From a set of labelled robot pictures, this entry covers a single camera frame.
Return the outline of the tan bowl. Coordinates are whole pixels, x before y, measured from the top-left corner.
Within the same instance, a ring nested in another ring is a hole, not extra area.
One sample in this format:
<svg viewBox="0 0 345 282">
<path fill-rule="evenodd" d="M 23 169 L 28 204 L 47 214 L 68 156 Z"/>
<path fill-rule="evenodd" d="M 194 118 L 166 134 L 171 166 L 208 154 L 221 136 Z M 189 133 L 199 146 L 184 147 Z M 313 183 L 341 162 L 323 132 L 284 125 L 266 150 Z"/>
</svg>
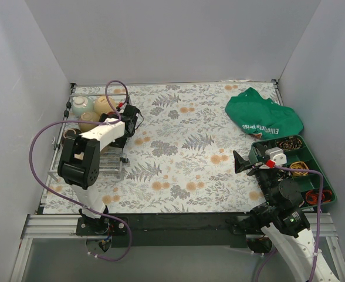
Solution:
<svg viewBox="0 0 345 282">
<path fill-rule="evenodd" d="M 99 119 L 100 119 L 100 116 L 96 112 L 84 112 L 81 114 L 79 118 L 80 121 L 85 121 L 85 122 L 98 122 Z M 79 123 L 78 126 L 81 132 L 88 132 L 94 129 L 97 126 L 97 124 Z"/>
</svg>

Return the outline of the dark brown bowl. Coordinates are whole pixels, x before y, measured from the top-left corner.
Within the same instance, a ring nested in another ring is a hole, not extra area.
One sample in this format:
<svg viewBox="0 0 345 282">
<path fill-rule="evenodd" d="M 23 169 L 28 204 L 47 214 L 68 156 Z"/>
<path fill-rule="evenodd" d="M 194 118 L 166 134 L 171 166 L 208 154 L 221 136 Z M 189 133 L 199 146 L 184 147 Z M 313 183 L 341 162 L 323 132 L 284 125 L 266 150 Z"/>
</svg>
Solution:
<svg viewBox="0 0 345 282">
<path fill-rule="evenodd" d="M 81 133 L 82 133 L 82 131 L 80 129 L 77 129 L 77 128 L 66 129 L 62 133 L 62 137 L 60 138 L 60 143 L 63 145 L 65 140 L 67 139 L 67 137 L 75 137 Z"/>
</svg>

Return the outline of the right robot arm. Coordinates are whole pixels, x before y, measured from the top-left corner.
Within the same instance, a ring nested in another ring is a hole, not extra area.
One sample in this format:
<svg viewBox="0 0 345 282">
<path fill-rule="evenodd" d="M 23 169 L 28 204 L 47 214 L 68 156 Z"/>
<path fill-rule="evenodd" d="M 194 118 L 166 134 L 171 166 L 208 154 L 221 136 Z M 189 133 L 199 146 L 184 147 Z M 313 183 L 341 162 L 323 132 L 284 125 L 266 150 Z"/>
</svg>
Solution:
<svg viewBox="0 0 345 282">
<path fill-rule="evenodd" d="M 287 157 L 278 147 L 264 150 L 257 162 L 244 160 L 234 151 L 235 173 L 244 170 L 255 176 L 265 202 L 254 207 L 232 225 L 244 232 L 263 233 L 274 245 L 296 281 L 337 281 L 319 248 L 320 226 L 316 232 L 301 209 L 304 199 L 299 185 L 291 178 L 278 180 L 279 171 L 294 173 L 286 167 Z"/>
</svg>

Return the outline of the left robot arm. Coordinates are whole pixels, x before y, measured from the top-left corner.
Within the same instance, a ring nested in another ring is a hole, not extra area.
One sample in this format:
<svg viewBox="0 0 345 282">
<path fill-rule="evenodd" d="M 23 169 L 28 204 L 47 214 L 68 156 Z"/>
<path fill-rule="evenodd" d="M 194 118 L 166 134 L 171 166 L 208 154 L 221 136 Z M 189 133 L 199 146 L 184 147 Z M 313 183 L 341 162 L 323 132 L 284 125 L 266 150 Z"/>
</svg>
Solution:
<svg viewBox="0 0 345 282">
<path fill-rule="evenodd" d="M 128 138 L 135 134 L 140 110 L 126 104 L 117 115 L 103 114 L 101 125 L 79 135 L 67 135 L 63 143 L 57 173 L 74 190 L 83 204 L 80 214 L 91 218 L 90 229 L 98 235 L 105 234 L 110 227 L 105 214 L 106 205 L 95 188 L 100 173 L 100 152 L 106 147 L 123 148 Z"/>
</svg>

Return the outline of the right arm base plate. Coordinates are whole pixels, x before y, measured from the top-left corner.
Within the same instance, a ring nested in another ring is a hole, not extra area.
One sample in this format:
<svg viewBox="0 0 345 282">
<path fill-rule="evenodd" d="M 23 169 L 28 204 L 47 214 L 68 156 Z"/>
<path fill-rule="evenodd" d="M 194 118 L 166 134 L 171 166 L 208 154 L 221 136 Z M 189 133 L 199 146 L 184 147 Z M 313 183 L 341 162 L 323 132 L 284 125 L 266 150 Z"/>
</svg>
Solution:
<svg viewBox="0 0 345 282">
<path fill-rule="evenodd" d="M 233 234 L 251 234 L 251 235 L 262 235 L 261 225 L 252 216 L 244 217 L 233 217 L 229 219 L 228 224 L 231 226 Z"/>
</svg>

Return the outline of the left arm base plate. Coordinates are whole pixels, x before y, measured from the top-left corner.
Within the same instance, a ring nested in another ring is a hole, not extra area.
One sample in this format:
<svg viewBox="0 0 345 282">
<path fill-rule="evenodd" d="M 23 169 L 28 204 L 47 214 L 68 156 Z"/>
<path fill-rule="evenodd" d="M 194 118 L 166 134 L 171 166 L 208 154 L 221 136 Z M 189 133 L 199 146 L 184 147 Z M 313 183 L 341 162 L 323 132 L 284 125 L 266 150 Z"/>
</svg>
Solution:
<svg viewBox="0 0 345 282">
<path fill-rule="evenodd" d="M 80 217 L 75 232 L 77 236 L 125 236 L 127 233 L 124 223 L 108 217 Z"/>
</svg>

